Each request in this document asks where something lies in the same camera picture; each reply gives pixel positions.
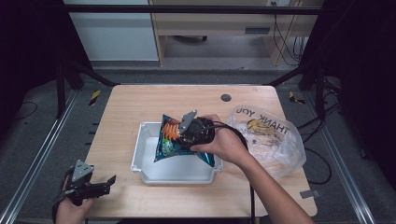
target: hand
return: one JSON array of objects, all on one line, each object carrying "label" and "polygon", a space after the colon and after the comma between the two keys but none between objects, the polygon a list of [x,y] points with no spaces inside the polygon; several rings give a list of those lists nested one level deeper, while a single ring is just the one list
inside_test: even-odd
[{"label": "hand", "polygon": [[[64,181],[64,190],[69,177]],[[65,198],[61,201],[56,214],[57,224],[81,224],[95,202],[94,198],[90,198],[82,203],[81,206],[76,206],[72,203],[69,198]]]},{"label": "hand", "polygon": [[[221,122],[217,115],[208,115],[203,118],[211,119],[215,125],[216,121]],[[239,137],[227,128],[216,128],[215,139],[211,143],[192,146],[191,150],[215,154],[222,160],[238,166],[251,157]]]}]

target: floor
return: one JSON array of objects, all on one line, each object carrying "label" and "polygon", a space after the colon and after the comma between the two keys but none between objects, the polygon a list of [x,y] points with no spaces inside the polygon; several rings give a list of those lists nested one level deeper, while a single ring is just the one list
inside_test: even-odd
[{"label": "floor", "polygon": [[[168,41],[163,66],[144,62],[112,67],[102,63],[93,65],[102,76],[122,84],[261,85],[295,67],[285,63],[272,66],[264,47],[257,37],[210,36],[206,42],[200,38],[173,37]],[[292,62],[290,56],[285,58]],[[62,175],[76,160],[83,160],[90,149],[111,88],[89,77],[82,78],[86,84],[81,91],[67,90],[69,99],[75,101],[70,103],[68,117],[52,142],[47,143],[46,137],[57,122],[54,82],[26,95],[26,104],[16,116],[19,119],[13,122],[7,136],[0,139],[0,185],[5,192],[0,194],[0,209],[3,214],[9,207],[14,209],[17,223],[50,223],[50,201],[56,195]],[[296,85],[299,78],[276,87],[287,120],[297,127],[316,116],[312,109],[314,90],[299,91]],[[101,91],[98,100],[94,106],[89,105],[96,90]],[[305,100],[305,104],[291,101],[291,91],[295,99]],[[330,93],[326,101],[326,107],[330,108],[337,98]],[[302,138],[317,126],[314,122],[301,130]],[[305,146],[314,151],[306,151],[304,170],[311,189],[319,194],[315,198],[318,214],[313,217],[317,223],[396,223],[396,192],[375,161],[361,158],[342,108],[336,107],[326,117],[324,127]],[[37,161],[37,155],[44,160]],[[32,163],[39,164],[36,172],[30,169]],[[11,203],[13,197],[23,203]],[[90,223],[117,221],[91,219]]]}]

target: chip bag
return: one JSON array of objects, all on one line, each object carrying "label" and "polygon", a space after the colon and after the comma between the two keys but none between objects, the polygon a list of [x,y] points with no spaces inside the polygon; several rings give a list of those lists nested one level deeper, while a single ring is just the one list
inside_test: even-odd
[{"label": "chip bag", "polygon": [[193,152],[181,145],[179,142],[180,135],[178,134],[179,124],[179,120],[173,119],[167,115],[163,115],[163,122],[161,124],[154,162],[174,156],[196,155],[206,164],[214,167],[215,159],[213,154]]},{"label": "chip bag", "polygon": [[272,177],[288,175],[304,165],[303,141],[291,122],[257,106],[240,105],[227,124],[244,135],[250,154]]}]

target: clear plastic bag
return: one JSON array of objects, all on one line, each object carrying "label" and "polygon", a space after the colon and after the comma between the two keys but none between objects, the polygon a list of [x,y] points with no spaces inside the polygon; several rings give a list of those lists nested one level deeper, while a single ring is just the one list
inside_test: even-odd
[{"label": "clear plastic bag", "polygon": [[304,165],[303,141],[291,122],[257,106],[240,105],[227,124],[245,136],[250,154],[273,178],[289,175]]}]

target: wooden table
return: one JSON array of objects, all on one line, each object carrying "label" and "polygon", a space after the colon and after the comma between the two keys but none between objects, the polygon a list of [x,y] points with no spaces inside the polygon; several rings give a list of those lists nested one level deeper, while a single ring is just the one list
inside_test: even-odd
[{"label": "wooden table", "polygon": [[[222,94],[232,100],[223,102]],[[249,217],[249,184],[238,167],[224,162],[223,171],[207,185],[147,185],[131,171],[139,125],[161,122],[193,109],[198,116],[218,114],[226,121],[237,105],[258,105],[284,118],[276,90],[268,86],[120,85],[113,89],[86,162],[95,166],[92,183],[117,175],[109,195],[101,197],[89,217]],[[317,208],[313,198],[302,199],[309,189],[304,170],[277,180],[308,213]],[[267,215],[256,195],[256,216]]]}]

